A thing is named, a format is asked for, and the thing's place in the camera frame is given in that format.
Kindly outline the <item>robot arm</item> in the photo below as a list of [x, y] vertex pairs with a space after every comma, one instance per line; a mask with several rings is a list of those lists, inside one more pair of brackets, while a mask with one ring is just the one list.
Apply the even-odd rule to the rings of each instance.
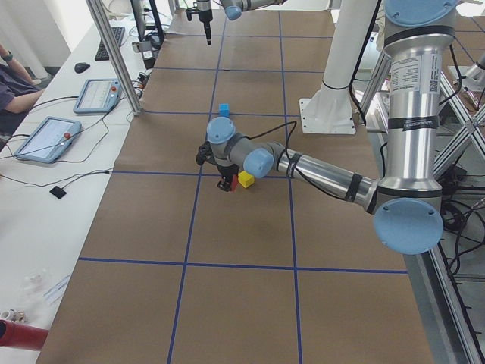
[[239, 133], [230, 118], [207, 126], [196, 162], [209, 163], [230, 192], [239, 171], [256, 178], [271, 171], [303, 180], [322, 193], [360, 205], [373, 215], [379, 240], [405, 255], [433, 249], [443, 235], [442, 188], [434, 176], [440, 124], [440, 76], [444, 49], [455, 35], [455, 1], [390, 1], [383, 51], [391, 60], [382, 175], [376, 180], [291, 150], [287, 143], [258, 143]]
[[[237, 20], [241, 17], [243, 12], [258, 10], [272, 5], [282, 5], [285, 1], [267, 1], [267, 0], [228, 0], [221, 1], [221, 6], [229, 20]], [[199, 21], [203, 24], [205, 39], [207, 45], [212, 44], [211, 38], [211, 22], [213, 21], [213, 13], [211, 1], [198, 0], [191, 8], [186, 9], [187, 20], [192, 20], [192, 15], [196, 14]]]

